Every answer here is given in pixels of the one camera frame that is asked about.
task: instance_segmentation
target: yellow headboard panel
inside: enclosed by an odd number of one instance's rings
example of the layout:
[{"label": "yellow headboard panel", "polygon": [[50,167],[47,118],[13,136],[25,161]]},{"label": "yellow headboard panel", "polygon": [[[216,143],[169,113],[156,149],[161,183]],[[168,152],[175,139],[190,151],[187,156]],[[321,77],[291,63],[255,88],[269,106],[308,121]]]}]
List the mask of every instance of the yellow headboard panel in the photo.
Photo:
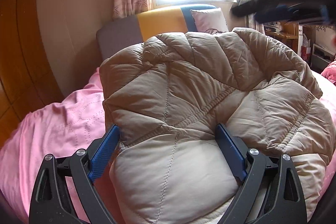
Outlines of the yellow headboard panel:
[{"label": "yellow headboard panel", "polygon": [[166,7],[137,15],[144,41],[158,33],[188,32],[180,7]]}]

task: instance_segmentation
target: pink pillow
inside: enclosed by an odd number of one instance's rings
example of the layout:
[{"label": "pink pillow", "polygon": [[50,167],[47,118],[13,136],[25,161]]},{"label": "pink pillow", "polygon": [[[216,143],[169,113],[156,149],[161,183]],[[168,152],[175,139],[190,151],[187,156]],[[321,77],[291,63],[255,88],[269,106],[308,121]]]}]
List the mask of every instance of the pink pillow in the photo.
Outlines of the pink pillow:
[{"label": "pink pillow", "polygon": [[324,69],[321,75],[336,85],[336,61],[332,62]]},{"label": "pink pillow", "polygon": [[208,10],[190,10],[198,32],[215,34],[228,32],[226,20],[221,8]]}]

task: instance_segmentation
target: desk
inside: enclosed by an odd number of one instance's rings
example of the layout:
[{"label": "desk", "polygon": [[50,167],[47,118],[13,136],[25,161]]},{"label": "desk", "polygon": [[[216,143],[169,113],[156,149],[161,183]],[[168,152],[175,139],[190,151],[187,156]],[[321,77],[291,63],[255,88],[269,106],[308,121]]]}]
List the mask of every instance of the desk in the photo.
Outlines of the desk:
[{"label": "desk", "polygon": [[299,38],[298,36],[290,33],[284,33],[284,32],[267,32],[265,31],[265,34],[273,37],[277,40],[280,40],[283,44],[287,45],[290,47],[293,51],[297,53],[297,48],[298,48],[298,41]]}]

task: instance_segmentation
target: beige wall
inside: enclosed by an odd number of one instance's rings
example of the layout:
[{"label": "beige wall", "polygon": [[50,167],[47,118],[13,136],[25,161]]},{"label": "beige wall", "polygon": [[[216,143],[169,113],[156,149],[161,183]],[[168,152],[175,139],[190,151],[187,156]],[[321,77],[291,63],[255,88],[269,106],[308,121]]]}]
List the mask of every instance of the beige wall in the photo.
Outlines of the beige wall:
[{"label": "beige wall", "polygon": [[37,12],[50,66],[68,95],[102,62],[95,35],[112,17],[112,0],[37,0]]}]

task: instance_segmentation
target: metal screw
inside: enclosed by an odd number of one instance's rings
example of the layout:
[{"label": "metal screw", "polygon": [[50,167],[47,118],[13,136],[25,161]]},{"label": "metal screw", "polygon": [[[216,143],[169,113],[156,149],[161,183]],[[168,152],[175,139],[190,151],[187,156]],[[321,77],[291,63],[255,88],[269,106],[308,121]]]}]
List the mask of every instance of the metal screw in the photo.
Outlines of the metal screw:
[{"label": "metal screw", "polygon": [[83,156],[86,153],[85,149],[79,149],[76,154],[77,156]]},{"label": "metal screw", "polygon": [[252,155],[258,155],[258,154],[259,154],[259,151],[258,151],[257,149],[255,149],[255,148],[251,148],[251,149],[250,149],[250,153],[251,153]]},{"label": "metal screw", "polygon": [[284,160],[290,160],[290,159],[291,159],[291,157],[290,157],[289,155],[287,155],[287,154],[283,154],[283,155],[282,155],[282,158],[283,158]]},{"label": "metal screw", "polygon": [[53,158],[52,154],[48,154],[44,157],[45,160],[51,160]]}]

